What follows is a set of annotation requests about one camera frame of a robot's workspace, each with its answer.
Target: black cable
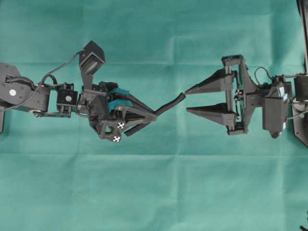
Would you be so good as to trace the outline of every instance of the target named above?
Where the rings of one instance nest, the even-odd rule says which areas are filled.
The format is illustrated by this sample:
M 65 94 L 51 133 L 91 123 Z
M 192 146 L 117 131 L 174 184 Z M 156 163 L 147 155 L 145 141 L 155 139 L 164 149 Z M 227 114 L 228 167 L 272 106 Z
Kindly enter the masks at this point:
M 258 78 L 257 78 L 257 75 L 256 75 L 256 73 L 257 73 L 257 71 L 258 71 L 259 69 L 265 70 L 266 75 L 268 76 L 268 78 L 269 78 L 270 80 L 273 80 L 273 79 L 270 77 L 270 74 L 269 74 L 269 72 L 267 71 L 267 69 L 266 69 L 265 67 L 260 66 L 260 67 L 258 67 L 258 68 L 255 70 L 255 79 L 256 79 L 256 81 L 257 81 L 257 83 L 258 83 L 259 86 L 260 86 L 261 84 L 260 84 L 260 82 L 259 82 L 259 80 L 258 80 Z
M 11 110 L 11 109 L 14 109 L 14 108 L 16 108 L 16 107 L 20 107 L 20 106 L 24 105 L 25 103 L 29 102 L 30 100 L 32 100 L 33 97 L 35 96 L 35 94 L 37 93 L 37 91 L 39 90 L 39 88 L 42 86 L 42 84 L 45 82 L 45 80 L 46 80 L 48 77 L 51 77 L 50 75 L 51 75 L 53 72 L 56 72 L 56 71 L 60 70 L 61 68 L 65 67 L 66 65 L 68 65 L 69 63 L 71 63 L 71 62 L 75 59 L 75 57 L 76 57 L 77 55 L 79 55 L 80 53 L 82 53 L 82 52 L 83 52 L 83 51 L 78 51 L 78 52 L 77 52 L 76 54 L 74 54 L 73 57 L 72 57 L 70 60 L 68 60 L 66 63 L 64 63 L 64 64 L 62 64 L 61 66 L 57 67 L 56 69 L 54 69 L 54 70 L 48 72 L 48 73 L 42 78 L 42 80 L 38 83 L 37 88 L 34 90 L 34 92 L 32 93 L 32 95 L 31 95 L 26 101 L 24 101 L 24 102 L 22 102 L 22 103 L 19 103 L 19 104 L 17 104 L 17 105 L 14 105 L 14 106 L 11 106 L 11 107 L 2 109 L 2 110 L 0 110 L 0 113 L 1 113 L 1 112 L 5 112 L 5 111 L 8 111 L 8 110 Z

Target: teal green cloth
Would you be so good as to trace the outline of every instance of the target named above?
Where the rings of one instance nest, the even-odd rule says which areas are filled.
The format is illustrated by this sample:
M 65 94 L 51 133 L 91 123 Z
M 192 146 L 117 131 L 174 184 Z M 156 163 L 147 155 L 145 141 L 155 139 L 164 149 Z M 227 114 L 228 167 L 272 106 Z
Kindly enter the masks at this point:
M 1 0 L 0 61 L 38 82 L 90 40 L 112 81 L 156 109 L 242 54 L 250 75 L 303 72 L 295 0 Z M 55 73 L 82 82 L 75 60 Z M 260 71 L 260 81 L 267 81 Z M 51 111 L 55 108 L 55 92 Z M 308 225 L 308 150 L 292 123 L 274 140 L 256 109 L 247 135 L 186 112 L 190 95 L 120 143 L 87 119 L 9 111 L 0 136 L 2 231 L 296 231 Z

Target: wire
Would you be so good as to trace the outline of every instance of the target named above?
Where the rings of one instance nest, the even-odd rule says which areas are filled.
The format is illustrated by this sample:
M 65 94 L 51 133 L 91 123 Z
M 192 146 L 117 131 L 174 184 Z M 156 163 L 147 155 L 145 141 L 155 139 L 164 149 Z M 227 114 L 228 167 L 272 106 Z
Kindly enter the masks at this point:
M 266 69 L 265 67 L 260 66 L 260 67 L 258 67 L 258 68 L 255 70 L 255 79 L 256 79 L 256 81 L 257 81 L 257 83 L 258 83 L 259 86 L 260 86 L 261 84 L 260 84 L 260 82 L 259 82 L 259 80 L 258 80 L 258 78 L 257 78 L 257 75 L 256 75 L 256 74 L 257 74 L 257 71 L 258 71 L 259 69 L 265 70 L 266 75 L 268 76 L 268 78 L 269 78 L 270 80 L 273 80 L 273 79 L 270 77 L 270 74 L 269 74 L 269 72 L 267 71 L 267 69 Z
M 53 84 L 58 84 L 57 79 L 54 75 L 48 75 L 47 77 L 50 77 L 53 81 Z
M 14 105 L 14 106 L 11 106 L 11 107 L 2 109 L 2 110 L 0 110 L 0 113 L 1 113 L 1 112 L 5 112 L 5 111 L 8 111 L 8 110 L 11 110 L 11 109 L 14 109 L 14 108 L 16 108 L 16 107 L 20 107 L 20 106 L 26 104 L 27 102 L 29 102 L 30 100 L 32 100 L 33 97 L 35 96 L 35 94 L 37 93 L 37 91 L 39 90 L 39 88 L 40 88 L 40 87 L 42 86 L 42 84 L 45 82 L 45 80 L 46 80 L 48 77 L 51 77 L 50 75 L 51 75 L 52 73 L 54 73 L 54 72 L 60 70 L 61 68 L 65 67 L 66 65 L 68 65 L 69 63 L 71 63 L 71 62 L 75 59 L 75 57 L 76 57 L 77 55 L 79 55 L 80 53 L 82 53 L 82 52 L 83 52 L 83 51 L 78 51 L 78 52 L 77 52 L 76 54 L 74 54 L 73 57 L 72 57 L 70 60 L 68 60 L 66 63 L 64 63 L 64 64 L 62 64 L 61 66 L 57 67 L 56 69 L 54 69 L 54 70 L 48 72 L 48 73 L 42 78 L 42 80 L 38 83 L 37 88 L 34 90 L 34 92 L 32 93 L 32 95 L 31 95 L 26 101 L 24 101 L 24 102 L 22 102 L 22 103 L 19 103 L 19 104 L 17 104 L 17 105 Z
M 292 117 L 288 117 L 287 119 L 288 119 L 288 120 L 289 120 L 289 119 L 294 119 L 294 118 L 296 118 L 296 117 L 298 117 L 298 116 L 300 116 L 300 115 L 306 114 L 306 113 L 308 113 L 308 109 L 305 110 L 305 111 L 303 111 L 303 112 L 301 112 L 301 113 L 298 113 L 298 114 L 296 114 L 296 115 L 294 115 L 294 116 L 292 116 Z

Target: metal rod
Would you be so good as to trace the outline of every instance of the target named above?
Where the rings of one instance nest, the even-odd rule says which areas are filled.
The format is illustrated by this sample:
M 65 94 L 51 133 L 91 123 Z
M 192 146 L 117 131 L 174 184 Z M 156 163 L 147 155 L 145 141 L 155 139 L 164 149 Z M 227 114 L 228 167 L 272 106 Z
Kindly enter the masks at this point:
M 226 91 L 226 101 L 227 101 L 228 112 L 232 112 L 233 111 L 232 90 Z

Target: black flexible object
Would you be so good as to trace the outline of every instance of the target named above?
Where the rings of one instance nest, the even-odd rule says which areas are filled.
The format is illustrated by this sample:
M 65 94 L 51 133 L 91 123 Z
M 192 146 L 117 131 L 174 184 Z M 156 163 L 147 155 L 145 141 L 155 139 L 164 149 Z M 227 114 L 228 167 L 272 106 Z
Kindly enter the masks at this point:
M 155 114 L 157 116 L 161 115 L 162 113 L 164 113 L 165 111 L 171 109 L 172 107 L 174 107 L 175 105 L 177 105 L 178 103 L 180 103 L 181 101 L 183 101 L 185 99 L 185 94 L 181 93 L 180 95 L 178 95 L 177 98 L 175 98 L 173 101 L 161 106 L 160 108 L 158 108 L 155 111 Z M 141 129 L 145 128 L 146 126 L 148 126 L 150 123 L 147 124 L 139 124 L 134 126 L 133 128 L 131 128 L 130 130 L 125 131 L 125 135 L 127 136 L 131 136 L 133 134 L 135 134 L 136 132 L 140 131 Z

